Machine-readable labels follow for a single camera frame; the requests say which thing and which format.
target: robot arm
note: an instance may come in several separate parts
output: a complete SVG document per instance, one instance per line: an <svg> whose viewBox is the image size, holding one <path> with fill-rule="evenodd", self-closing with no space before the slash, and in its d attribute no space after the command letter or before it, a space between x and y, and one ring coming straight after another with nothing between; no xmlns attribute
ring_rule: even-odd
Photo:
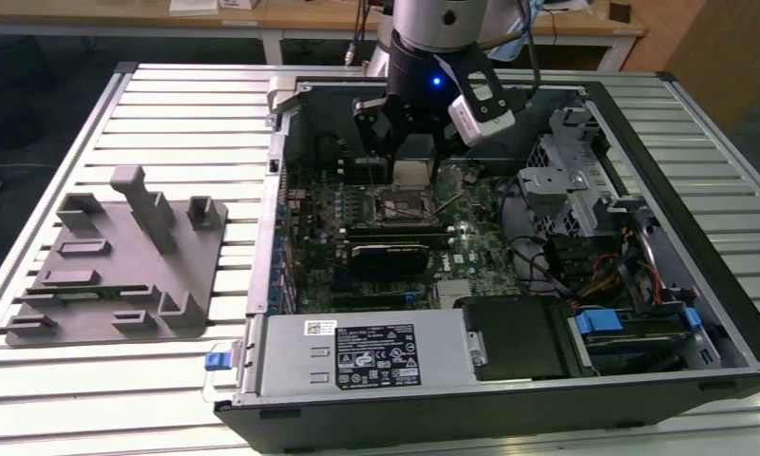
<svg viewBox="0 0 760 456"><path fill-rule="evenodd" d="M449 77L445 82L459 89L459 96L446 109L467 146L477 145L515 123L494 65L477 44L487 4L487 0L397 0L394 3L398 45L415 50L423 58L401 59L393 52L390 79L394 79L397 71L414 78L395 81L397 85L391 88L409 92L415 98L430 96L433 89L439 89L439 84L438 87L417 90L414 94L413 90L402 89L399 85L419 86L418 73L423 70L418 66L429 68L434 65L431 62L439 64ZM471 77L485 82L473 85ZM442 80L439 75L433 78L425 76L427 85L433 86L438 80Z"/></svg>
<svg viewBox="0 0 760 456"><path fill-rule="evenodd" d="M410 134L430 134L435 161L451 155L445 130L455 126L467 147L515 124L494 65L477 40L487 0L395 0L389 84L379 101L357 101L355 120L367 151L391 160ZM377 135L373 122L389 118Z"/></svg>

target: warning label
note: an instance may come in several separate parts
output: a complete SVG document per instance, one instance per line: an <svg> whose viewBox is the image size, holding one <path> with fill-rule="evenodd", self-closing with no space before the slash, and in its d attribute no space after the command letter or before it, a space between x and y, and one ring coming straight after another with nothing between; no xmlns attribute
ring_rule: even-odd
<svg viewBox="0 0 760 456"><path fill-rule="evenodd" d="M335 340L342 390L422 384L415 325L337 328Z"/></svg>

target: floor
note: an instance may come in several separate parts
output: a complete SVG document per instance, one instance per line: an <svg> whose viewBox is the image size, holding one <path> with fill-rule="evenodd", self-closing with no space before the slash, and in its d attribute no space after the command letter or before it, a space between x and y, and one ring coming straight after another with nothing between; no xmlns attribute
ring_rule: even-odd
<svg viewBox="0 0 760 456"><path fill-rule="evenodd" d="M148 46L142 47L135 39L100 38L95 47L87 47L76 37L40 37L39 44L59 80L55 89L31 97L46 135L32 145L0 150L0 164L30 163L50 167L0 167L4 182L0 191L0 264L118 62L265 63L263 47L257 40L150 39ZM291 65L338 65L343 61L345 47L346 44L339 42L290 40L285 46L286 61ZM370 47L359 53L359 59L369 54ZM760 104L730 136L760 171Z"/></svg>

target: blue tab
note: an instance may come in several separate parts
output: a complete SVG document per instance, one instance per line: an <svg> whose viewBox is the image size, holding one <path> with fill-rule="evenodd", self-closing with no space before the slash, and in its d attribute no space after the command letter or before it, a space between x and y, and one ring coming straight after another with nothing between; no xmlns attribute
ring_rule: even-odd
<svg viewBox="0 0 760 456"><path fill-rule="evenodd" d="M621 316L611 309L583 311L575 318L581 334L622 331Z"/></svg>
<svg viewBox="0 0 760 456"><path fill-rule="evenodd" d="M698 316L698 311L693 307L685 309L685 316L688 317L688 323L690 324L690 329L701 327L701 316Z"/></svg>
<svg viewBox="0 0 760 456"><path fill-rule="evenodd" d="M622 331L622 322L617 311L613 311L611 309L598 309L594 311L585 311L583 315L589 318L595 332Z"/></svg>
<svg viewBox="0 0 760 456"><path fill-rule="evenodd" d="M228 371L230 369L230 351L212 351L211 353L206 353L206 371Z"/></svg>
<svg viewBox="0 0 760 456"><path fill-rule="evenodd" d="M590 324L586 315L577 316L574 320L578 323L578 330L581 331L581 334L589 334L593 331L593 325Z"/></svg>

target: aluminum extrusion table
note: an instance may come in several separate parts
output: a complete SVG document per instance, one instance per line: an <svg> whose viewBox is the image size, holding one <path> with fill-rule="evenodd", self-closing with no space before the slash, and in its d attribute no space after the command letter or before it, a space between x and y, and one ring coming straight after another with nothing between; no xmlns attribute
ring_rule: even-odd
<svg viewBox="0 0 760 456"><path fill-rule="evenodd" d="M0 456L242 456L247 443L216 419L204 354L243 334L271 130L275 75L359 76L338 67L127 66L102 95L0 269ZM522 71L502 80L526 79ZM601 80L760 309L760 177L675 82L654 74L551 72ZM114 166L140 163L171 200L210 195L230 209L206 334L192 340L12 349L3 328L60 230L67 191L122 196ZM617 165L631 188L629 171ZM214 377L232 390L234 374ZM658 426L399 446L361 454L760 454L760 394L709 404Z"/></svg>

